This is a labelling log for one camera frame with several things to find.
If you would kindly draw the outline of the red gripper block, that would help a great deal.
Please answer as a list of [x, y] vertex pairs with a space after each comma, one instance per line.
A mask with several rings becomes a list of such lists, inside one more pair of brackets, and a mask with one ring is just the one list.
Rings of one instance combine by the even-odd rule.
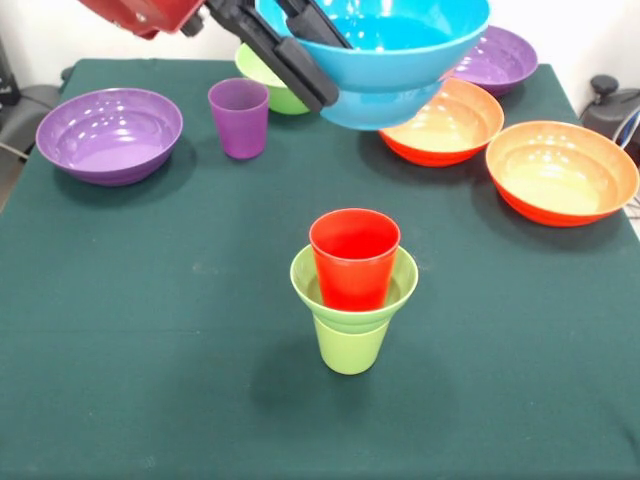
[[[197, 35], [203, 29], [199, 10], [204, 0], [80, 0], [108, 22], [134, 35], [153, 39], [158, 33]], [[220, 26], [246, 43], [312, 111], [332, 106], [339, 89], [294, 37], [279, 35], [247, 1], [208, 1]]]

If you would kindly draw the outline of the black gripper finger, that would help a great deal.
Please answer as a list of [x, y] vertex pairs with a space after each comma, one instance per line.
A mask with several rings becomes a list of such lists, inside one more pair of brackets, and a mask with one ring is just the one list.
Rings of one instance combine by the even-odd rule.
[[313, 0], [278, 0], [286, 25], [296, 37], [336, 48], [352, 49], [346, 37]]

